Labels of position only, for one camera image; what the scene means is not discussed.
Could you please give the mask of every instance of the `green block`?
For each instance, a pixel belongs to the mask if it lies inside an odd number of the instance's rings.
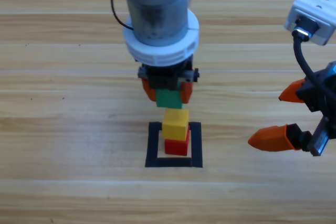
[[[155,91],[156,106],[170,109],[182,109],[183,103],[180,95],[181,84],[178,85],[177,91],[168,89],[157,89]]]

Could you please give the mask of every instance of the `wood grain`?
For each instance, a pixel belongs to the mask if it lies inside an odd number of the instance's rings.
[[[313,131],[321,118],[278,100],[304,77],[283,28],[293,1],[193,0],[201,78],[186,108],[204,159],[193,169],[144,167],[148,122],[164,110],[108,0],[0,0],[0,223],[334,224],[335,142],[320,158],[247,144],[261,127]],[[318,70],[335,47],[303,50]]]

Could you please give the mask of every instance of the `white ring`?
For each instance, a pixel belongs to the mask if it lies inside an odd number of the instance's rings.
[[[129,17],[126,24],[132,26]],[[164,47],[153,47],[138,41],[134,32],[123,28],[128,51],[133,58],[145,65],[166,67],[178,64],[189,58],[197,49],[200,39],[200,27],[195,14],[188,10],[188,31],[183,39],[175,44]]]

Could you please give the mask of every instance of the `yellow block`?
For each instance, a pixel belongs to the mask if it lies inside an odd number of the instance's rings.
[[[164,139],[185,141],[189,124],[189,111],[166,109],[162,123]]]

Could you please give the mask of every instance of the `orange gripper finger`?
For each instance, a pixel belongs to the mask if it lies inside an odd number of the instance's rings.
[[[296,150],[286,137],[286,131],[287,125],[260,129],[248,140],[248,143],[256,149],[268,152]]]
[[[302,86],[303,82],[304,79],[292,82],[292,84],[289,85],[279,96],[279,100],[285,102],[304,103],[304,101],[299,99],[298,96],[296,95],[296,91]]]
[[[155,95],[155,90],[151,89],[151,87],[149,86],[149,82],[146,79],[142,79],[142,86],[143,86],[143,90],[146,92],[148,98],[155,102],[156,101],[156,95]]]
[[[180,90],[180,96],[182,103],[188,103],[190,100],[190,97],[193,93],[193,82],[182,82],[181,84],[181,90]]]

